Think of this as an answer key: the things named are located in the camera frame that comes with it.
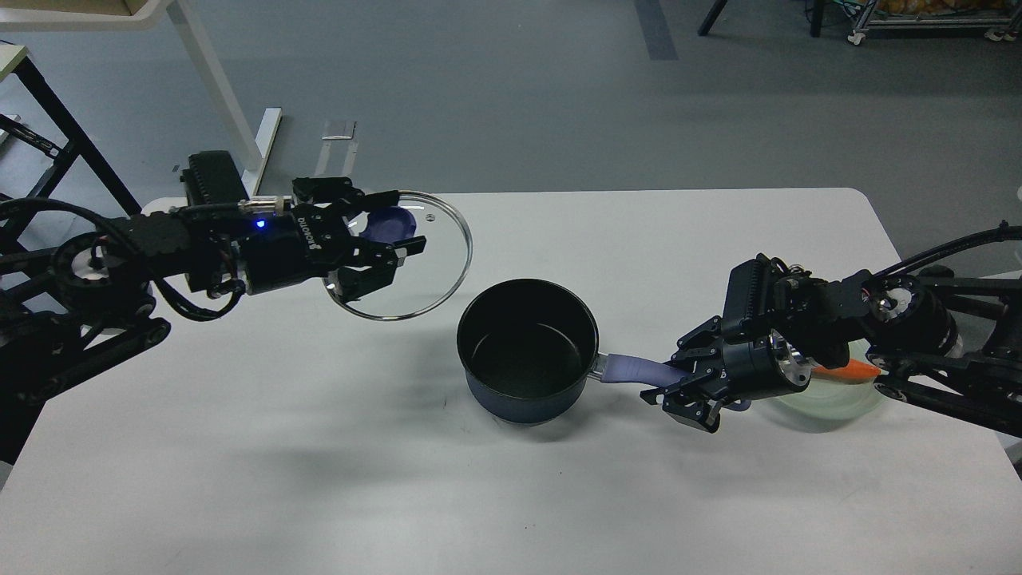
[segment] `transparent bowl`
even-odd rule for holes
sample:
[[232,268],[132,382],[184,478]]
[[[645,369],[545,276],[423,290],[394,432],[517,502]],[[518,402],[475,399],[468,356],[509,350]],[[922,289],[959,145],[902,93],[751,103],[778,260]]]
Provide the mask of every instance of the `transparent bowl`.
[[[852,360],[867,362],[866,340],[851,342],[848,351]],[[808,418],[828,422],[842,422],[862,418],[884,402],[884,396],[873,388],[873,382],[847,384],[814,376],[801,393],[773,398],[789,410]]]

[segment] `cable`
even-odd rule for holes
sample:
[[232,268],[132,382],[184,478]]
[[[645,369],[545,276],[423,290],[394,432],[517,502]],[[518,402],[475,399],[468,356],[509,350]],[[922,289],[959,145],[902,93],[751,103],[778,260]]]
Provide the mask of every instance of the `cable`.
[[[812,13],[812,8],[809,7],[809,2],[810,2],[810,0],[803,0],[802,1],[802,15],[805,16],[805,21],[807,21],[809,23],[812,23],[812,18],[809,17],[809,14]],[[844,23],[844,22],[846,22],[848,20],[851,20],[851,19],[853,19],[855,17],[854,8],[849,7],[849,5],[848,5],[849,3],[848,2],[845,2],[843,0],[831,0],[831,2],[828,2],[827,4],[830,4],[830,3],[837,4],[837,5],[841,6],[841,11],[844,12],[844,19],[839,19],[837,21],[832,21],[830,23],[823,23],[823,25],[821,25],[823,28],[830,28],[830,27],[833,27],[833,26],[838,26],[840,23]],[[858,4],[854,4],[854,3],[852,3],[852,4],[854,6],[856,6],[856,7],[861,7]]]
[[902,259],[875,275],[884,277],[893,273],[909,273],[915,269],[932,263],[937,259],[942,259],[953,253],[993,243],[995,241],[1007,241],[1012,239],[1022,239],[1022,226],[1009,226],[1008,222],[1001,222],[998,227],[966,235],[958,239],[953,239],[946,243],[931,247],[920,253]]
[[126,235],[117,226],[110,224],[109,220],[103,215],[100,215],[92,209],[75,205],[74,203],[67,203],[66,201],[60,201],[59,199],[51,199],[48,197],[17,197],[14,199],[8,199],[0,201],[0,221],[10,219],[27,210],[32,212],[67,211],[95,225],[96,229],[103,231],[107,236],[120,243],[129,252],[129,254],[138,257],[139,260],[142,261],[145,266],[145,270],[150,276],[153,277],[152,282],[156,285],[156,289],[159,290],[164,299],[167,300],[168,305],[170,305],[171,309],[182,318],[191,320],[192,322],[212,322],[227,316],[227,314],[234,309],[234,306],[236,306],[241,300],[242,292],[236,291],[231,294],[231,299],[227,302],[227,305],[219,310],[205,309],[195,305],[182,296],[180,292],[175,290],[166,279],[158,277],[158,275],[153,272],[152,268],[149,267],[148,261],[146,260],[145,253],[143,253],[138,245],[132,241],[131,237]]

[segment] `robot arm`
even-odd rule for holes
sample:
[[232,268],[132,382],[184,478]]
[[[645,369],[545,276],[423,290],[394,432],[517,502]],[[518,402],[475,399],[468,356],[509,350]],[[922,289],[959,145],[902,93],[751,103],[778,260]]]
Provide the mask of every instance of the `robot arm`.
[[[721,408],[801,392],[812,368],[847,365],[847,343],[866,339],[867,357],[888,372],[875,383],[884,395],[1022,436],[1022,280],[955,278],[940,266],[910,273],[1019,237],[1022,227],[1003,224],[879,273],[830,282],[760,253],[732,270],[724,314],[678,341],[667,364],[691,376],[641,395],[680,423],[713,433]],[[963,353],[949,312],[994,323],[980,349]],[[949,391],[912,382],[915,376]]]
[[[299,178],[290,198],[242,191],[225,201],[240,186],[229,156],[196,155],[183,176],[190,205],[166,212],[107,219],[52,199],[0,203],[0,220],[58,209],[96,228],[55,248],[0,256],[0,274],[30,276],[0,291],[0,403],[40,405],[160,343],[171,327],[150,318],[152,286],[196,322],[222,318],[245,294],[313,277],[328,279],[330,297],[347,303],[389,285],[405,257],[425,248],[414,218],[396,206],[397,191],[365,194],[347,178]],[[350,222],[360,213],[367,225],[355,233]],[[165,279],[179,274],[191,292],[227,296],[227,304],[191,303]],[[66,312],[25,306],[43,293]]]

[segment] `gray floor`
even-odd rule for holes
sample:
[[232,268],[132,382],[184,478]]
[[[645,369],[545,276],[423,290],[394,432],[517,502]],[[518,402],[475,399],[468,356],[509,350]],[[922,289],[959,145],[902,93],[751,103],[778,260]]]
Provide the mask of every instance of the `gray floor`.
[[[284,108],[264,193],[311,175],[324,122],[344,118],[359,122],[353,176],[370,190],[848,186],[902,255],[1022,222],[1022,42],[871,37],[852,47],[847,26],[809,38],[803,3],[791,0],[734,0],[699,38],[710,1],[661,0],[678,59],[654,60],[637,11],[651,3],[196,7],[245,113],[254,123],[265,106]],[[189,153],[228,145],[166,19],[137,33],[0,37],[32,49],[143,203],[180,194],[174,170]],[[13,79],[0,84],[0,112],[46,132]],[[2,144],[0,191],[24,194],[39,161],[20,142]],[[82,170],[57,196],[117,212]],[[790,212],[793,229],[805,225],[798,205]],[[741,230],[725,221],[721,233]],[[951,263],[1000,273],[1022,267],[1013,251]]]

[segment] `orange object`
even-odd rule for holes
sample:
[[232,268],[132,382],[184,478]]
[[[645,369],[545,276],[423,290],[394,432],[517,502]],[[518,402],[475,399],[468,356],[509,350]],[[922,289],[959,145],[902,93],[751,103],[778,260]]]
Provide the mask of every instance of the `orange object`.
[[849,360],[848,365],[837,370],[827,370],[826,368],[814,368],[814,376],[822,376],[828,380],[837,380],[847,384],[862,384],[873,381],[880,375],[880,369],[872,364],[866,364],[857,360]]

